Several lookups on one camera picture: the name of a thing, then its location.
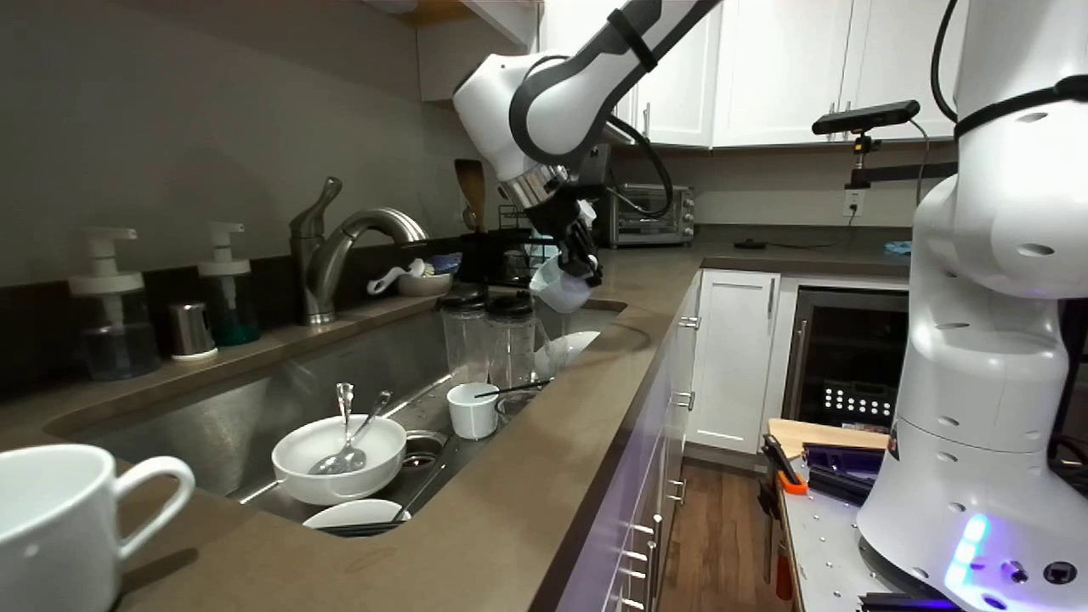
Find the glass jar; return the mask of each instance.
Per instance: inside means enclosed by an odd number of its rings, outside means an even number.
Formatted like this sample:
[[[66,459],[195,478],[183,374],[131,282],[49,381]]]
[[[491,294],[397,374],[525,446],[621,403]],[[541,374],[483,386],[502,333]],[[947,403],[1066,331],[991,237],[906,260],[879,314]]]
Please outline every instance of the glass jar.
[[[447,368],[467,381],[488,381],[491,326],[481,294],[439,299]]]
[[[533,303],[527,295],[494,299],[491,322],[491,386],[513,388],[533,381]]]

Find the stainless steel sink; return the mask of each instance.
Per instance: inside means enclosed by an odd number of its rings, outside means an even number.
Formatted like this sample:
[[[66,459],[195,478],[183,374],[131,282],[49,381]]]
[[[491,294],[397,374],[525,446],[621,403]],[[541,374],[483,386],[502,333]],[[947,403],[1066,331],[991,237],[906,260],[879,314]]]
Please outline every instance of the stainless steel sink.
[[[557,338],[603,331],[612,316],[615,311],[599,308],[575,316],[541,316],[541,322],[547,338]],[[395,394],[383,415],[408,428],[408,449],[404,469],[378,496],[412,505],[412,514],[488,449],[488,439],[467,442],[451,436],[447,393],[462,381],[462,372],[447,372],[437,314],[369,331],[316,357],[286,362],[265,377],[227,393],[149,410],[139,422],[85,427],[68,439],[106,446],[131,462],[180,457],[205,490],[299,523],[321,507],[280,496],[270,457],[286,432],[337,413],[337,381],[356,388],[356,413],[378,393]]]

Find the white mug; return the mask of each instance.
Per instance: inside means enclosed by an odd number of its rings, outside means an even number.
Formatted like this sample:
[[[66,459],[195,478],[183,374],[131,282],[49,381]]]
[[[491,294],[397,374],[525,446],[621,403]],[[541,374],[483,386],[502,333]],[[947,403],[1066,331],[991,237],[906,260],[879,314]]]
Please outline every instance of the white mug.
[[[499,428],[496,386],[456,386],[447,394],[451,432],[460,439],[488,439]]]
[[[120,538],[115,505],[153,478],[174,478],[174,496]],[[143,459],[115,478],[112,457],[99,446],[0,452],[0,605],[106,612],[120,591],[120,564],[190,496],[195,474],[174,457]]]

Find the spoon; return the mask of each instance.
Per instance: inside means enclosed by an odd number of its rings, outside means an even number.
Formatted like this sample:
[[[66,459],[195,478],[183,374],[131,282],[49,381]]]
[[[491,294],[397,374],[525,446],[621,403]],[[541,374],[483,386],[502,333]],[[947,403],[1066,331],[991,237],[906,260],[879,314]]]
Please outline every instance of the spoon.
[[[365,427],[356,432],[350,432],[354,386],[340,381],[337,386],[337,410],[345,419],[345,446],[333,457],[314,462],[314,469],[311,469],[314,478],[354,474],[354,469],[369,465],[369,452],[354,446],[354,436],[369,428],[378,406],[369,413]]]

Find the faucet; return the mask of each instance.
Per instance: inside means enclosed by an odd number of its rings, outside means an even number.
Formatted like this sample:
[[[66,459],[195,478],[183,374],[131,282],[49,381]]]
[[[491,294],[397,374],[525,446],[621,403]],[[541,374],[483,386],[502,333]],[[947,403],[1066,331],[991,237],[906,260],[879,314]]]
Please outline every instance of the faucet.
[[[350,215],[326,237],[326,208],[340,191],[345,185],[337,178],[326,178],[321,198],[292,219],[292,260],[299,263],[311,326],[333,322],[333,294],[340,285],[347,252],[360,234],[380,233],[397,246],[430,237],[415,219],[395,208],[369,208],[360,215]]]

